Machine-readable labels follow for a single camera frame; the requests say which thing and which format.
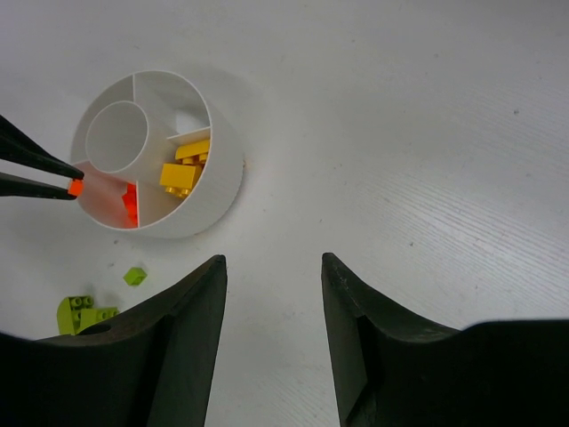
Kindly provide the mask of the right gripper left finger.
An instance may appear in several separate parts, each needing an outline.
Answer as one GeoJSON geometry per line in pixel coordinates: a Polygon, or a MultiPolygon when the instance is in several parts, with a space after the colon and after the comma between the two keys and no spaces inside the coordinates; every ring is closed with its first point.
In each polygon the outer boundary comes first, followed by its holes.
{"type": "Polygon", "coordinates": [[[1,337],[4,426],[201,426],[227,295],[215,255],[78,335],[1,337]]]}

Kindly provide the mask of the lime lego slope brick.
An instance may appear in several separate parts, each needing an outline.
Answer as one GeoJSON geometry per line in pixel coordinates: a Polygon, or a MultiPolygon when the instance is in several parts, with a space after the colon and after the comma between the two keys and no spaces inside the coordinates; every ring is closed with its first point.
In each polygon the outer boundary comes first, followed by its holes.
{"type": "Polygon", "coordinates": [[[118,314],[119,310],[116,307],[81,309],[76,315],[76,318],[79,320],[76,334],[79,334],[85,329],[99,324],[102,321],[113,318],[118,314]]]}

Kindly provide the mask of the yellow tall lego brick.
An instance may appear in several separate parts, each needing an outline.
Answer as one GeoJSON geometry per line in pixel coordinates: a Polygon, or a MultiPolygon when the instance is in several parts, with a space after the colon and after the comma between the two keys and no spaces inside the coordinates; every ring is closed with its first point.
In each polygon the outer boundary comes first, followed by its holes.
{"type": "Polygon", "coordinates": [[[202,171],[201,165],[164,164],[159,183],[167,193],[186,198],[196,186],[202,171]]]}

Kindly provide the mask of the yellow-orange lego brick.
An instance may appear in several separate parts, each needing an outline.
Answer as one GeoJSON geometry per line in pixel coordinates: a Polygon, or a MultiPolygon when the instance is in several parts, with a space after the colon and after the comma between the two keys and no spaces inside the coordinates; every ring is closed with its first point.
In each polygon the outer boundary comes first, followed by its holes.
{"type": "Polygon", "coordinates": [[[209,156],[210,140],[204,139],[177,148],[175,160],[182,165],[204,165],[209,156]]]}

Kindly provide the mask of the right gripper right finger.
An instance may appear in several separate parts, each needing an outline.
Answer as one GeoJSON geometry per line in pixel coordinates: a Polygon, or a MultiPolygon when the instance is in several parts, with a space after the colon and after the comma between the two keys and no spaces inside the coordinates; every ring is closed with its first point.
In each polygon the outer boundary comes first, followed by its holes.
{"type": "Polygon", "coordinates": [[[458,330],[368,286],[335,254],[321,278],[341,425],[567,425],[566,320],[458,330]]]}

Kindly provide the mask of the white divided round container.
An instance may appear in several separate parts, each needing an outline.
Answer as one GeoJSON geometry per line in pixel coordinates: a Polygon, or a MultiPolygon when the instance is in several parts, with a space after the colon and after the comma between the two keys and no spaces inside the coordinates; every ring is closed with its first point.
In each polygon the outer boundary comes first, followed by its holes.
{"type": "Polygon", "coordinates": [[[84,172],[78,198],[99,225],[133,235],[183,238],[218,221],[234,202],[244,152],[225,117],[187,78],[146,70],[105,89],[86,109],[70,160],[84,172]],[[159,180],[178,147],[204,139],[210,151],[191,193],[179,198],[159,180]]]}

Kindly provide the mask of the small lime lego cube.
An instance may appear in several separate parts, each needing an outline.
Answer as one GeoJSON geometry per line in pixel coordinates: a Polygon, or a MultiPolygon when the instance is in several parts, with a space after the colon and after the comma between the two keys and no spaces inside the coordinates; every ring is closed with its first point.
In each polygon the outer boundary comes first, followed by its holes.
{"type": "Polygon", "coordinates": [[[148,274],[141,267],[131,267],[124,275],[123,280],[128,286],[139,286],[148,274]]]}

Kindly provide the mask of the small orange lego piece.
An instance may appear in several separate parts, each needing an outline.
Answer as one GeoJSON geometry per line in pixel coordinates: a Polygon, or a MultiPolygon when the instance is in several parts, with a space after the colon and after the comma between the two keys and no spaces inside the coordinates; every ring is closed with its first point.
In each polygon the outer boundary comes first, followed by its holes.
{"type": "Polygon", "coordinates": [[[84,189],[83,180],[72,180],[68,185],[68,194],[73,197],[79,197],[84,189]]]}

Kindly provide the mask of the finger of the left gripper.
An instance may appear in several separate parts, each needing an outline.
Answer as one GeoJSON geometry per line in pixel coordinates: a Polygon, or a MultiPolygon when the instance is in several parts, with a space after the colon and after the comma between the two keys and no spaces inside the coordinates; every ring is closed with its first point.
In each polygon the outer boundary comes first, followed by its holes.
{"type": "Polygon", "coordinates": [[[32,181],[29,179],[1,173],[1,197],[32,197],[44,199],[75,200],[76,196],[68,193],[66,189],[51,184],[32,181]]]}
{"type": "Polygon", "coordinates": [[[83,171],[49,154],[4,116],[1,116],[1,158],[73,180],[84,178],[83,171]]]}

